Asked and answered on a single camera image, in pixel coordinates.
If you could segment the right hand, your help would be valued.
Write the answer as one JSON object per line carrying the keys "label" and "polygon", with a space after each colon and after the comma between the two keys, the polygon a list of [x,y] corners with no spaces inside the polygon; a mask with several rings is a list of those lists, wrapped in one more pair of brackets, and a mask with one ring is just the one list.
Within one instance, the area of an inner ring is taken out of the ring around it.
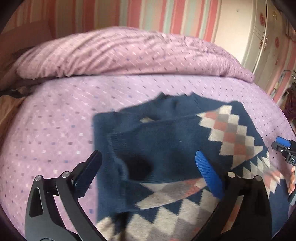
{"label": "right hand", "polygon": [[288,184],[288,193],[289,195],[295,190],[295,166],[292,166],[290,173],[290,181]]}

